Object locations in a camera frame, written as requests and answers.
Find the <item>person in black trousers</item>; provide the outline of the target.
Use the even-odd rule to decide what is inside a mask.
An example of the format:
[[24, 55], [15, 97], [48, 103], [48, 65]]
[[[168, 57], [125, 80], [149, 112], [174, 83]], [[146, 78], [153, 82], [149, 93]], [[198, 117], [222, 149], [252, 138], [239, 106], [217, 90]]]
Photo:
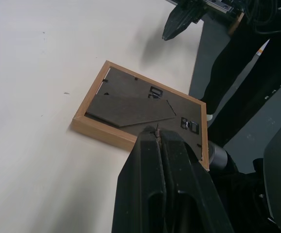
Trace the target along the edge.
[[245, 15], [216, 58], [202, 101], [211, 142], [223, 147], [281, 87], [281, 0], [245, 0]]

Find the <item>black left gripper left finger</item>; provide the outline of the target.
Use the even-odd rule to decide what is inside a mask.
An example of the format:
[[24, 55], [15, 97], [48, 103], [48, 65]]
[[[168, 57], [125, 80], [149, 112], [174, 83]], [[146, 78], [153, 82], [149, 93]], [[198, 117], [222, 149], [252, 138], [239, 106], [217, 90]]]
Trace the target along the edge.
[[118, 175], [111, 233], [163, 233], [165, 205], [156, 129], [147, 126]]

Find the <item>wooden picture frame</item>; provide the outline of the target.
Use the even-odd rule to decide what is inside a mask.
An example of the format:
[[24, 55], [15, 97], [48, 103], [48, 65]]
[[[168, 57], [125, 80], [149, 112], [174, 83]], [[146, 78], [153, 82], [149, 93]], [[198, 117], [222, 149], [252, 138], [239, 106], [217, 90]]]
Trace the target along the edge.
[[102, 66], [70, 125], [126, 151], [147, 126], [177, 132], [209, 168], [205, 103], [110, 61]]

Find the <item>tan wooden piece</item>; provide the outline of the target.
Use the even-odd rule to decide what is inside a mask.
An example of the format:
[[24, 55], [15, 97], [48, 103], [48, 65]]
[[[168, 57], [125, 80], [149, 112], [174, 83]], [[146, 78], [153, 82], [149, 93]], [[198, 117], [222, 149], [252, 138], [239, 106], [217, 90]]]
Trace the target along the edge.
[[242, 18], [243, 18], [244, 15], [245, 15], [245, 14], [244, 14], [243, 12], [240, 13], [240, 14], [236, 17], [236, 19], [233, 21], [233, 23], [231, 24], [231, 26], [230, 26], [230, 28], [229, 28], [229, 30], [228, 30], [228, 35], [229, 35], [229, 36], [232, 36], [232, 35], [234, 34], [235, 30], [238, 28], [238, 26], [239, 26], [239, 24], [240, 24], [240, 22], [241, 22], [241, 20], [242, 20]]

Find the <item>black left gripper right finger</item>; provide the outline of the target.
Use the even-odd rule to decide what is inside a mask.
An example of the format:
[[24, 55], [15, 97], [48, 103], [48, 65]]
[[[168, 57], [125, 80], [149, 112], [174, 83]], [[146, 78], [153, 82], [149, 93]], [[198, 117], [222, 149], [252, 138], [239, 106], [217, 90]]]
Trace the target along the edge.
[[160, 131], [168, 233], [234, 233], [211, 176], [173, 131]]

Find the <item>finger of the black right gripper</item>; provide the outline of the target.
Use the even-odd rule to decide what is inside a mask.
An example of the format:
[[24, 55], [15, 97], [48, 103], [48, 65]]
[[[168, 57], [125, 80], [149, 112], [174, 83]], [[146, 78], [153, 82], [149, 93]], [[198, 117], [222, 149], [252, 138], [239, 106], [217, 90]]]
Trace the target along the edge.
[[203, 17], [203, 15], [206, 14], [206, 7], [200, 6], [200, 7], [194, 8], [192, 14], [193, 14], [192, 22], [194, 24], [197, 24], [199, 22], [199, 20]]
[[188, 28], [191, 23], [197, 21], [197, 3], [180, 2], [171, 11], [164, 26], [162, 39], [171, 40]]

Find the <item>grey and black robot leg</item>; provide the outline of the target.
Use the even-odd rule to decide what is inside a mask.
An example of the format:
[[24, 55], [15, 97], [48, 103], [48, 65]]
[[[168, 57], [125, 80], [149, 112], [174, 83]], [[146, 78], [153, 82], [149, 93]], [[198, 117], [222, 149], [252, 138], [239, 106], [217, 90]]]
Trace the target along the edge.
[[209, 142], [209, 164], [209, 174], [235, 233], [281, 233], [270, 216], [263, 158], [253, 160], [253, 173], [244, 174], [225, 149]]

